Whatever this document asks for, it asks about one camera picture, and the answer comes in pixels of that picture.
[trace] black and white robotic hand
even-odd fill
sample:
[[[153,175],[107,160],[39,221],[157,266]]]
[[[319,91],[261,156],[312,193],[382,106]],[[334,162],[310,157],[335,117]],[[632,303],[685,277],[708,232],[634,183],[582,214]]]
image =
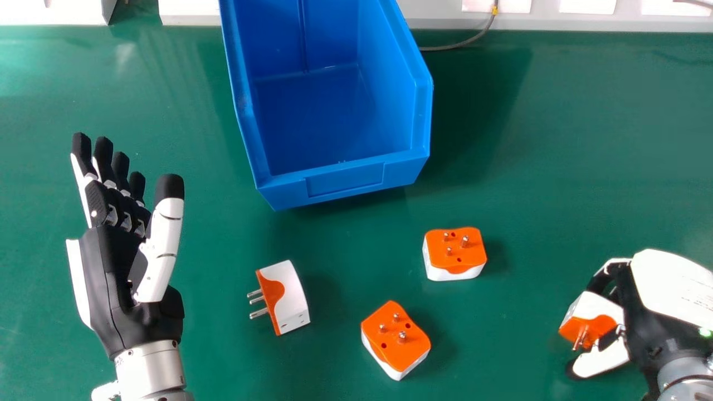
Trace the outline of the black and white robotic hand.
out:
[[[570,306],[560,334],[582,352],[576,380],[629,361],[644,375],[644,400],[713,401],[713,273],[647,249],[607,261]]]
[[[72,138],[71,163],[88,230],[67,240],[79,315],[114,362],[116,381],[93,401],[192,401],[178,344],[183,300],[168,285],[183,224],[183,179],[158,179],[155,209],[143,202],[145,179],[128,177],[126,154],[107,138]]]

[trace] gray cable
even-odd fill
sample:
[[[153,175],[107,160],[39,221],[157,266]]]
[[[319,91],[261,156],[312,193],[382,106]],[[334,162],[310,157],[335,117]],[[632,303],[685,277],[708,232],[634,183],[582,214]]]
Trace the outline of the gray cable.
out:
[[[701,6],[705,7],[707,9],[713,10],[713,4],[707,2],[707,1],[701,1],[701,0],[673,0],[674,3],[688,3],[688,4],[695,4],[696,6]]]
[[[495,7],[495,10],[497,10],[498,0],[495,0],[495,2],[493,2],[493,7]],[[485,28],[483,28],[475,36],[472,36],[464,41],[460,41],[456,44],[446,44],[443,46],[423,46],[423,47],[419,47],[419,50],[420,51],[444,51],[444,50],[457,49],[459,47],[469,45],[469,44],[473,43],[474,41],[477,41],[478,39],[482,38],[485,34],[488,33],[488,31],[490,31],[490,27],[491,27],[491,25],[493,25],[493,20],[495,19],[495,15],[496,15],[496,12],[491,13],[491,16],[488,19],[488,23],[486,24]]]

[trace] blue container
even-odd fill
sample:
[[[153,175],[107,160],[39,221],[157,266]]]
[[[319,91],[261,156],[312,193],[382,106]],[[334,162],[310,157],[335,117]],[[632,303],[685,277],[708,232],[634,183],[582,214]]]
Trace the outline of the blue container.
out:
[[[395,0],[220,0],[235,112],[273,209],[413,183],[433,81]]]

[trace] robotic arm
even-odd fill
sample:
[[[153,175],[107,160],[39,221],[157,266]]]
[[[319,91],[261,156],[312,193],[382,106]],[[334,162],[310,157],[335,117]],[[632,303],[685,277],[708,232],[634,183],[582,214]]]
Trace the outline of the robotic arm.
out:
[[[183,179],[161,176],[155,210],[143,202],[145,179],[128,178],[126,154],[113,154],[100,137],[91,153],[83,133],[72,138],[70,159],[88,230],[67,240],[79,315],[114,362],[114,382],[97,387],[93,401],[193,401],[178,344],[183,300],[168,285],[183,224]]]
[[[606,262],[570,306],[560,334],[584,349],[576,380],[631,361],[644,400],[713,401],[713,273],[660,250]]]

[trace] robot hand holding plug adapter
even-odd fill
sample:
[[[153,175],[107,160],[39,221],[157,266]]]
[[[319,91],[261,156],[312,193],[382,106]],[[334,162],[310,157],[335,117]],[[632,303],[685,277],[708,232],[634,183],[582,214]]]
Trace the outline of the robot hand holding plug adapter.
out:
[[[94,152],[82,133],[73,137],[71,163],[88,230],[67,240],[79,315],[114,362],[114,382],[97,387],[93,401],[193,401],[178,345],[183,301],[168,285],[183,223],[180,176],[158,179],[155,209],[143,202],[145,179],[128,178],[128,157],[98,138]],[[433,230],[424,237],[426,275],[434,281],[468,280],[487,261],[475,228]],[[256,272],[260,289],[250,304],[265,307],[276,335],[309,323],[294,266],[284,261]],[[713,401],[713,273],[680,256],[644,250],[612,259],[570,306],[560,334],[584,349],[568,366],[587,379],[629,361],[645,376],[645,400]],[[364,347],[401,380],[429,351],[426,333],[393,301],[361,324]]]

